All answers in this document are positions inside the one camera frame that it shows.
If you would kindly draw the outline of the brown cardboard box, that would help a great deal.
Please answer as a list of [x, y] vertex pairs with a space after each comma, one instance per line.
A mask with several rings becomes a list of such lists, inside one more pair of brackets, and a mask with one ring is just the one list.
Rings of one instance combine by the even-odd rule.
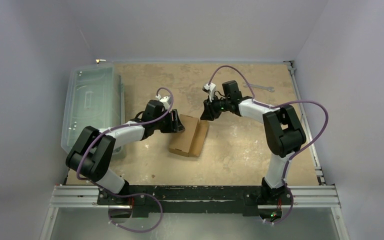
[[179, 116], [184, 131], [173, 133], [168, 151], [183, 157], [200, 156], [209, 129], [209, 122], [197, 117], [181, 114]]

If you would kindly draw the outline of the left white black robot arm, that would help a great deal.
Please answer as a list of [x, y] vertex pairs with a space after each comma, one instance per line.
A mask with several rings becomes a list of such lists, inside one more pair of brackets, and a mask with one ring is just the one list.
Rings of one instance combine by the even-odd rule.
[[68, 153], [65, 164], [109, 191], [110, 199], [122, 205], [129, 199], [130, 184], [110, 169], [114, 150], [145, 140], [155, 131], [172, 134], [184, 130], [176, 109], [161, 100], [150, 100], [143, 111], [125, 124], [104, 130], [86, 126]]

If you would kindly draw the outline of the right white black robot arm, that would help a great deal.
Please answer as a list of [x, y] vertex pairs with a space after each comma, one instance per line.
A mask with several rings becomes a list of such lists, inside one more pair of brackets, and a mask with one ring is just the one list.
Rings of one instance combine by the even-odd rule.
[[202, 87], [208, 97], [203, 102], [204, 110], [200, 118], [214, 121], [221, 113], [231, 112], [263, 124], [271, 157], [260, 192], [248, 194], [248, 199], [259, 205], [275, 204], [286, 193], [291, 157], [307, 141], [298, 115], [291, 105], [272, 107], [256, 102], [251, 96], [243, 96], [235, 80], [224, 82], [222, 89], [223, 95], [217, 97], [214, 83]]

